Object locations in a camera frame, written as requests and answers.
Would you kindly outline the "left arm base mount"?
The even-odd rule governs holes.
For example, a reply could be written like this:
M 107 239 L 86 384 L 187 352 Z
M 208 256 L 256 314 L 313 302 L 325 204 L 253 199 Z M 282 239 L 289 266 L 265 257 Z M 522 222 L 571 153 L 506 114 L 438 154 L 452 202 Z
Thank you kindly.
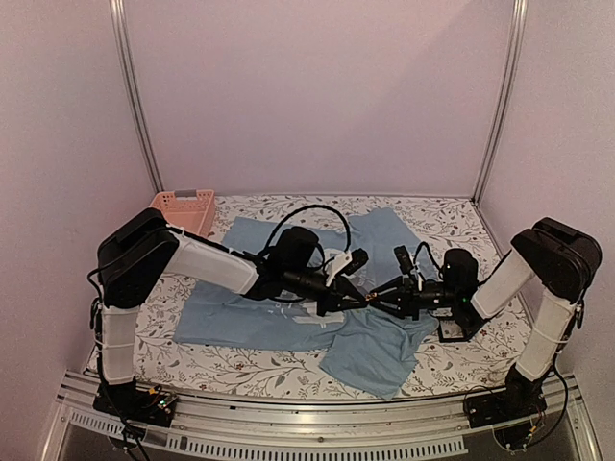
M 171 426 L 178 396 L 155 386 L 149 390 L 130 383 L 110 385 L 102 382 L 93 402 L 93 409 L 101 413 L 123 417 L 129 422 L 138 422 L 161 427 Z

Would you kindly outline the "light blue printed t-shirt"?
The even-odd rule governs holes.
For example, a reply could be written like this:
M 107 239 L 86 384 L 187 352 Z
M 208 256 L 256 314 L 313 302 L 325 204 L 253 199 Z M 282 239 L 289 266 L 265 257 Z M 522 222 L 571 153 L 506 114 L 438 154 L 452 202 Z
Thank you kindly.
M 347 242 L 367 251 L 367 264 L 351 276 L 362 292 L 398 275 L 394 248 L 404 245 L 414 251 L 420 243 L 390 208 L 375 208 L 349 217 L 348 222 L 349 235 L 334 230 L 318 230 L 317 235 L 326 257 L 337 255 Z M 436 320 L 427 314 L 413 321 L 369 307 L 319 316 L 314 302 L 255 302 L 199 281 L 184 304 L 174 340 L 258 351 L 323 349 L 319 366 L 325 373 L 390 400 L 414 370 L 419 345 L 436 328 Z

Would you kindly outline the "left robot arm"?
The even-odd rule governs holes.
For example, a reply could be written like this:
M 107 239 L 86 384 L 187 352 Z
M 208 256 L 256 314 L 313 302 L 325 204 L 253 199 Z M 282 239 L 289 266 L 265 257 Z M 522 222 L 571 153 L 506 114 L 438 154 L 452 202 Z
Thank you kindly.
M 135 383 L 133 354 L 138 311 L 164 274 L 208 282 L 254 301 L 282 292 L 316 303 L 323 316 L 367 304 L 348 276 L 368 260 L 362 249 L 346 246 L 316 266 L 324 248 L 312 230 L 279 223 L 256 253 L 239 252 L 171 225 L 152 207 L 105 239 L 97 266 L 86 278 L 97 298 L 90 326 L 95 332 L 98 373 L 109 385 L 107 403 L 123 417 L 143 406 Z

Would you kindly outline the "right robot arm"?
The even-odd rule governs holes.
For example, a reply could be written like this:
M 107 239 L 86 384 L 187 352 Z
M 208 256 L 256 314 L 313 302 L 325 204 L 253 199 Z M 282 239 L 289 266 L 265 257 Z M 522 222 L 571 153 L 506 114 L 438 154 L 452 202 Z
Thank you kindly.
M 398 318 L 447 308 L 464 339 L 495 319 L 528 284 L 540 283 L 543 294 L 529 339 L 497 399 L 497 410 L 507 419 L 518 418 L 540 394 L 556 355 L 582 324 L 585 295 L 603 262 L 596 238 L 549 217 L 516 234 L 485 279 L 467 250 L 446 251 L 435 267 L 436 279 L 422 278 L 405 247 L 396 248 L 395 256 L 401 275 L 370 292 L 368 303 Z

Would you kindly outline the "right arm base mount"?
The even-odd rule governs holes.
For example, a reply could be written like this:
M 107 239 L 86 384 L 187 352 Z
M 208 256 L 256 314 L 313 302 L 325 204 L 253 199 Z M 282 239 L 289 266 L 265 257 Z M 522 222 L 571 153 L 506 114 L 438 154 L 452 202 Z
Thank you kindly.
M 472 428 L 513 421 L 546 409 L 541 385 L 525 379 L 511 381 L 499 392 L 466 397 L 463 402 L 464 414 Z

